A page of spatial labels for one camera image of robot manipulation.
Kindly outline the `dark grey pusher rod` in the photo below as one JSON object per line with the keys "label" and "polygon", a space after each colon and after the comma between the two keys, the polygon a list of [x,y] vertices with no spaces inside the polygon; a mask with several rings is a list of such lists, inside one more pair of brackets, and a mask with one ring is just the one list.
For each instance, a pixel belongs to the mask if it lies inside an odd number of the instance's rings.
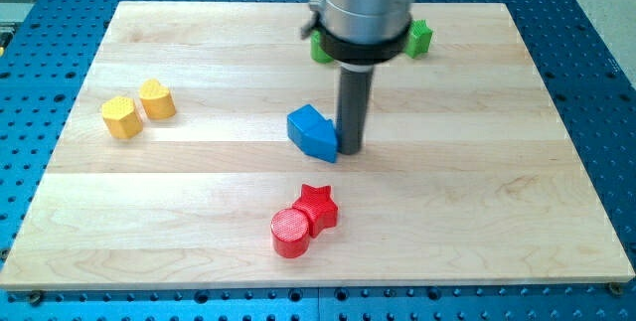
{"label": "dark grey pusher rod", "polygon": [[342,65],[340,68],[336,135],[342,154],[354,155],[362,149],[373,75],[373,66]]}

